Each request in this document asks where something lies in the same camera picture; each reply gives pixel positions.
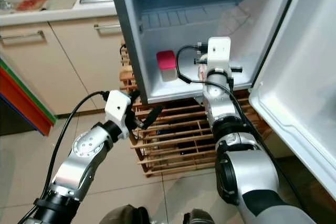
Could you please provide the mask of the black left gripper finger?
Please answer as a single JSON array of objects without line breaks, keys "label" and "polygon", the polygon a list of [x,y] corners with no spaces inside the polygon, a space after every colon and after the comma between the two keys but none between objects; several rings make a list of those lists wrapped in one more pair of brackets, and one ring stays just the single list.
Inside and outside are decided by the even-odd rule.
[{"label": "black left gripper finger", "polygon": [[149,128],[149,126],[151,126],[154,123],[154,121],[156,121],[156,119],[159,117],[159,115],[161,114],[162,111],[163,111],[163,107],[162,106],[154,107],[147,114],[147,117],[145,118],[145,120],[142,121],[141,128],[143,130],[146,130],[147,128]]}]

